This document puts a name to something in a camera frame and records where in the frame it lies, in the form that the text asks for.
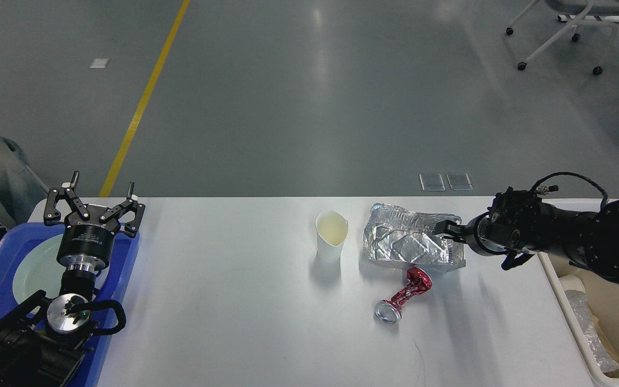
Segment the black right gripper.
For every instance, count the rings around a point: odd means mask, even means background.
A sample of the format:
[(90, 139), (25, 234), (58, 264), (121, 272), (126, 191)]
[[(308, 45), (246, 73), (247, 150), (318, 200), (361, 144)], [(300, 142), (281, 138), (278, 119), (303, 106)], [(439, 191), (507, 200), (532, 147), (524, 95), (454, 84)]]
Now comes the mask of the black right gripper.
[(482, 213), (472, 218), (467, 225), (461, 225), (452, 220), (437, 222), (433, 228), (433, 235), (454, 242), (464, 242), (478, 255), (495, 256), (495, 250), (491, 250), (491, 248), (484, 245), (479, 231), (481, 223), (488, 215), (489, 212)]

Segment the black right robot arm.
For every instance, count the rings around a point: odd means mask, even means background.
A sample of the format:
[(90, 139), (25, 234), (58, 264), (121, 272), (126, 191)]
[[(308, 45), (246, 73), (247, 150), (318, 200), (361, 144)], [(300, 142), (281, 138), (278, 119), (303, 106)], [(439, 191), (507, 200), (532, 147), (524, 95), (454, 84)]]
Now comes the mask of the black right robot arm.
[(468, 245), (482, 256), (504, 256), (503, 270), (519, 267), (539, 252), (565, 258), (570, 265), (587, 270), (619, 285), (619, 200), (592, 179), (577, 174), (600, 192), (599, 210), (560, 209), (543, 200), (558, 191), (538, 179), (528, 190), (508, 187), (494, 197), (492, 205), (466, 225), (444, 220), (433, 234)]

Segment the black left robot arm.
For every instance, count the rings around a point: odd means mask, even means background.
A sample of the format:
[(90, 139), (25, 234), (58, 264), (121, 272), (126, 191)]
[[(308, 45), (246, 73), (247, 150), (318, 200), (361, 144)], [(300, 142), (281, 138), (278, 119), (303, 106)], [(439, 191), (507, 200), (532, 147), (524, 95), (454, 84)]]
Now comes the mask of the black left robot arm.
[(137, 236), (146, 207), (134, 183), (113, 207), (83, 203), (75, 191), (79, 176), (75, 171), (66, 186), (50, 189), (45, 201), (44, 225), (64, 227), (58, 295), (37, 290), (0, 318), (0, 386), (66, 386), (89, 340), (127, 326), (118, 300), (97, 299), (96, 280), (110, 268), (116, 237)]

